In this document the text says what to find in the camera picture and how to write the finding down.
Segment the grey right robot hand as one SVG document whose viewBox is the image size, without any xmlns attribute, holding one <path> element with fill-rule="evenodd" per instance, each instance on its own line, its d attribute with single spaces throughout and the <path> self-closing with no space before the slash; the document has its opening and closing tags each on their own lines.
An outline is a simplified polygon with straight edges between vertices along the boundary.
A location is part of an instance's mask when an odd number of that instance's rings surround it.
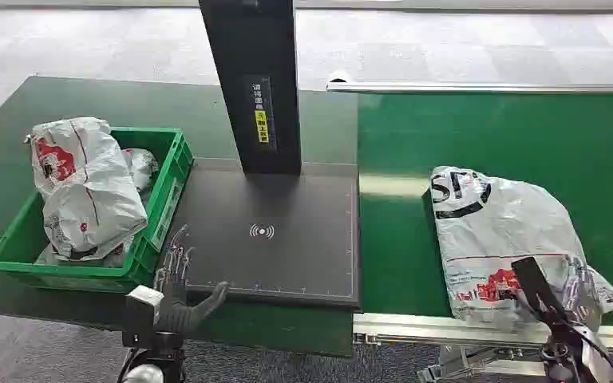
<svg viewBox="0 0 613 383">
<path fill-rule="evenodd" d="M 556 340 L 567 340 L 575 333 L 597 332 L 603 310 L 595 290 L 594 280 L 583 261 L 574 258 L 560 269 L 560 287 L 553 286 L 539 263 L 532 256 L 512 263 L 520 303 L 532 316 L 545 324 Z"/>
</svg>

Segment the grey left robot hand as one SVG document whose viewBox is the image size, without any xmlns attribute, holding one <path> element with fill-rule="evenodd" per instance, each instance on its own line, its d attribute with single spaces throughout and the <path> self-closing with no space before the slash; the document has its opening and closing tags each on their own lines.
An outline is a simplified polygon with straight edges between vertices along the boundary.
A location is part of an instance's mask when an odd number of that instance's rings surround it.
<svg viewBox="0 0 613 383">
<path fill-rule="evenodd" d="M 220 282 L 203 301 L 195 306 L 187 304 L 187 271 L 194 252 L 194 247 L 187 244 L 189 234 L 185 224 L 171 237 L 153 283 L 164 295 L 156 329 L 185 338 L 191 338 L 200 324 L 224 303 L 230 288 L 229 282 Z"/>
</svg>

